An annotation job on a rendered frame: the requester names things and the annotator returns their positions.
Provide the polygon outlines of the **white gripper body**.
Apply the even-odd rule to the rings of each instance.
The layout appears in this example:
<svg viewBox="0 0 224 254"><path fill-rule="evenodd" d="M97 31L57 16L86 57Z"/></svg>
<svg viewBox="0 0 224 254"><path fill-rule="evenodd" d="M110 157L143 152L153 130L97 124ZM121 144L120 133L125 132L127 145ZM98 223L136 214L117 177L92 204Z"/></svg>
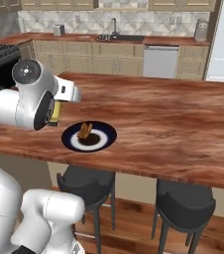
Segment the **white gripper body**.
<svg viewBox="0 0 224 254"><path fill-rule="evenodd" d="M73 81L69 81L66 85L66 95L67 100L70 102L80 102L81 101L81 90L75 85Z"/></svg>

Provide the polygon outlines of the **yellow condiment bottle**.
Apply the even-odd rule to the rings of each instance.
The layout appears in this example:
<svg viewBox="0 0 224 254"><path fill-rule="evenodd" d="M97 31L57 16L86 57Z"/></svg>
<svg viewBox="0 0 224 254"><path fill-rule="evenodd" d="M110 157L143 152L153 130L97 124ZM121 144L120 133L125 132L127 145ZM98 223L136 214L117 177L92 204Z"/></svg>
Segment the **yellow condiment bottle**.
<svg viewBox="0 0 224 254"><path fill-rule="evenodd" d="M55 102L54 113L53 113L52 119L49 123L50 126L57 126L58 120L59 120L59 112L60 112L60 102L56 101Z"/></svg>

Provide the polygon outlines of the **brown hot dog bun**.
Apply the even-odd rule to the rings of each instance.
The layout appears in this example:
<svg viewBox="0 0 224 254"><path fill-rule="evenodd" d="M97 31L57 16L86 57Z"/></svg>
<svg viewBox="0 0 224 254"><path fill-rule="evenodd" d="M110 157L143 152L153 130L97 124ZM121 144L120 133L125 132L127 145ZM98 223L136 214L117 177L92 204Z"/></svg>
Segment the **brown hot dog bun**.
<svg viewBox="0 0 224 254"><path fill-rule="evenodd" d="M77 138L78 139L86 139L89 136L91 129L92 129L91 123L89 123L89 124L83 123L80 127L79 132L77 133Z"/></svg>

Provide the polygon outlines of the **dark blue white plate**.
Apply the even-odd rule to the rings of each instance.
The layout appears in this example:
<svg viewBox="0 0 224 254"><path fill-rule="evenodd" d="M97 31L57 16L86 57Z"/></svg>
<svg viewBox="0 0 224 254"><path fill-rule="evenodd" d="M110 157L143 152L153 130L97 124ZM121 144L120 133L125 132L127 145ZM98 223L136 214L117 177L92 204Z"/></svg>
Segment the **dark blue white plate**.
<svg viewBox="0 0 224 254"><path fill-rule="evenodd" d="M111 146L117 139L117 132L113 126L100 121L86 121L92 125L92 129L86 139L77 137L82 122L66 128L62 135L62 143L71 151L79 153L92 153L104 150Z"/></svg>

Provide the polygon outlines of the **beige lower cupboard run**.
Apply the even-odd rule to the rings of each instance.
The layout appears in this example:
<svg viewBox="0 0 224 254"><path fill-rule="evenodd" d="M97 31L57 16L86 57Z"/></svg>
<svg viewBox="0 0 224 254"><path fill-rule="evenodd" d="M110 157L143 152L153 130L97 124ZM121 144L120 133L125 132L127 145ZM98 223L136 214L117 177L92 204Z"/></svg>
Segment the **beige lower cupboard run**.
<svg viewBox="0 0 224 254"><path fill-rule="evenodd" d="M37 59L53 74L143 74L143 45L30 40L19 48L23 59Z"/></svg>

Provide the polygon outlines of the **beige cupboard run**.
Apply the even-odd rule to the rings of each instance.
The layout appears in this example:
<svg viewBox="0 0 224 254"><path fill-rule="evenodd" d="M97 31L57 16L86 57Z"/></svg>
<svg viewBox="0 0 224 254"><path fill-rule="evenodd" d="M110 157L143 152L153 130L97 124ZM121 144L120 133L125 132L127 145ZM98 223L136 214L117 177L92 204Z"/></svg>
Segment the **beige cupboard run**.
<svg viewBox="0 0 224 254"><path fill-rule="evenodd" d="M99 7L99 0L21 0L25 11L89 11Z"/></svg>
<svg viewBox="0 0 224 254"><path fill-rule="evenodd" d="M149 0L149 11L213 12L216 0Z"/></svg>
<svg viewBox="0 0 224 254"><path fill-rule="evenodd" d="M37 59L53 74L143 74L143 45L30 40L19 48L23 59Z"/></svg>

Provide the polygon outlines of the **silver toaster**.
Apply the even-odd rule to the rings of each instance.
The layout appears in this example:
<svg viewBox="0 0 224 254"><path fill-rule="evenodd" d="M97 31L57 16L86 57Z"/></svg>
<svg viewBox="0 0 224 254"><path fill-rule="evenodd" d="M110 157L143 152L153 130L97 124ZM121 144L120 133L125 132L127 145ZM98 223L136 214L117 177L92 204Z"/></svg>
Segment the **silver toaster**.
<svg viewBox="0 0 224 254"><path fill-rule="evenodd" d="M53 32L55 36L62 36L65 34L64 24L55 24L53 26Z"/></svg>

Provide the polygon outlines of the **black sink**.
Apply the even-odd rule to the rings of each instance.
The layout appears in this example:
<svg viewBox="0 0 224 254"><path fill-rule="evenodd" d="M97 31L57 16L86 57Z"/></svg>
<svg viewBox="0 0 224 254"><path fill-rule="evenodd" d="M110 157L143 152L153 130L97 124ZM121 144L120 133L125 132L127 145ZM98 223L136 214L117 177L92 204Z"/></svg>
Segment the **black sink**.
<svg viewBox="0 0 224 254"><path fill-rule="evenodd" d="M125 41L125 42L142 42L145 36L134 35L99 35L95 40L99 42Z"/></svg>

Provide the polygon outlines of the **dark metal tap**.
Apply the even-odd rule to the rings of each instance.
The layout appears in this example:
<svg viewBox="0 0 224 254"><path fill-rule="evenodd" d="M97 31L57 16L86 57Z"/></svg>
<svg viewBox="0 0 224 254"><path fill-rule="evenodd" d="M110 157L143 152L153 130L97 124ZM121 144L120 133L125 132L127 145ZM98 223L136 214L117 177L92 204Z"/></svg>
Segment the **dark metal tap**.
<svg viewBox="0 0 224 254"><path fill-rule="evenodd" d="M112 18L112 22L113 22L113 29L114 29L112 32L112 35L118 36L119 32L117 31L116 18Z"/></svg>

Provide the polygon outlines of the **black stove with oven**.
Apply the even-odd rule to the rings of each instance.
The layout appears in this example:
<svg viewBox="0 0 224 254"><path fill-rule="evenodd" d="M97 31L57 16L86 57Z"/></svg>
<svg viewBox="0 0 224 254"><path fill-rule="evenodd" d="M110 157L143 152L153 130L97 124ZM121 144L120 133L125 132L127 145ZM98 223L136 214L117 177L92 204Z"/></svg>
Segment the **black stove with oven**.
<svg viewBox="0 0 224 254"><path fill-rule="evenodd" d="M20 60L20 50L17 45L0 44L0 86L10 88L15 85L12 68Z"/></svg>

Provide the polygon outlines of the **beige upper cupboard run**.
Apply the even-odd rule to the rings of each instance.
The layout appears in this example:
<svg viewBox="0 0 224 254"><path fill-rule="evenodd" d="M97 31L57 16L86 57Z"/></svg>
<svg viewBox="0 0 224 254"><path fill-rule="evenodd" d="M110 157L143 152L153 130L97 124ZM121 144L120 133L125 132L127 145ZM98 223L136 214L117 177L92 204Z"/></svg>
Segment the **beige upper cupboard run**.
<svg viewBox="0 0 224 254"><path fill-rule="evenodd" d="M149 0L149 11L213 12L216 0Z"/></svg>
<svg viewBox="0 0 224 254"><path fill-rule="evenodd" d="M99 0L21 0L25 11L89 11L99 7Z"/></svg>

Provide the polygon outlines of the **silver dishwasher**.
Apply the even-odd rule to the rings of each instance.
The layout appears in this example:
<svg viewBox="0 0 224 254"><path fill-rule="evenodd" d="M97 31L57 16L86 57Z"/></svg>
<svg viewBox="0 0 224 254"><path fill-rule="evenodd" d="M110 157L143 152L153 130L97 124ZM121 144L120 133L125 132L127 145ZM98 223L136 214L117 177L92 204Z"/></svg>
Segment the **silver dishwasher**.
<svg viewBox="0 0 224 254"><path fill-rule="evenodd" d="M175 78L179 46L151 46L144 49L143 76Z"/></svg>

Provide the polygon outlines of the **dark grey bar stool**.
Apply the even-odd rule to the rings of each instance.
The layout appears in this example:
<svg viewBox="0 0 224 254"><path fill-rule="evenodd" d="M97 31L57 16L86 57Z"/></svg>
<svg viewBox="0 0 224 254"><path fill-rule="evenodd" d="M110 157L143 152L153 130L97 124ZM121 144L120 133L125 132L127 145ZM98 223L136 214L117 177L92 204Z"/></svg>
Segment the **dark grey bar stool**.
<svg viewBox="0 0 224 254"><path fill-rule="evenodd" d="M59 189L80 196L84 200L85 211L93 213L97 254L101 254L99 209L108 196L110 196L112 229L116 227L115 177L116 174L113 172L80 166L68 166L63 175L56 174Z"/></svg>
<svg viewBox="0 0 224 254"><path fill-rule="evenodd" d="M162 229L158 254L163 254L168 229L186 233L187 254L194 254L204 227L216 207L211 187L157 179L156 202L151 238L156 235L158 215Z"/></svg>

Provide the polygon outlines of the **beige corner upper cupboard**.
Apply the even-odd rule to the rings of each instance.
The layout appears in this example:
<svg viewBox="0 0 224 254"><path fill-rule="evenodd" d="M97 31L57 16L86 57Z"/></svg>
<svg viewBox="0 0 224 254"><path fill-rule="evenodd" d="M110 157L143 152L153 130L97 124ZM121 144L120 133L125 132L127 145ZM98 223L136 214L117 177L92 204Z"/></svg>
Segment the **beige corner upper cupboard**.
<svg viewBox="0 0 224 254"><path fill-rule="evenodd" d="M17 12L22 9L20 0L0 0L0 14Z"/></svg>

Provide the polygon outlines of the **beige narrow lower cupboard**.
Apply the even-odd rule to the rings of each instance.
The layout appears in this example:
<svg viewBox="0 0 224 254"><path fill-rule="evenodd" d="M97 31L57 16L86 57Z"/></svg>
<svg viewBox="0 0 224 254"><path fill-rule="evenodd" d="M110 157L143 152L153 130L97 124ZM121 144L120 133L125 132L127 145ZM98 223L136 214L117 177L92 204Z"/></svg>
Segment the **beige narrow lower cupboard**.
<svg viewBox="0 0 224 254"><path fill-rule="evenodd" d="M178 79L202 80L204 77L208 46L181 46L177 60Z"/></svg>

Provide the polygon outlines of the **grey countertop appliance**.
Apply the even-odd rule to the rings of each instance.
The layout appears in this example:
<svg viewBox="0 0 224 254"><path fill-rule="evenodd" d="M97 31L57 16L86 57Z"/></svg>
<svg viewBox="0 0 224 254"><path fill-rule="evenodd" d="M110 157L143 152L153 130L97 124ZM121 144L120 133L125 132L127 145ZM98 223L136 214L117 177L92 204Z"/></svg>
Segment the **grey countertop appliance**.
<svg viewBox="0 0 224 254"><path fill-rule="evenodd" d="M207 38L208 22L199 19L196 24L194 40L197 42L205 42Z"/></svg>

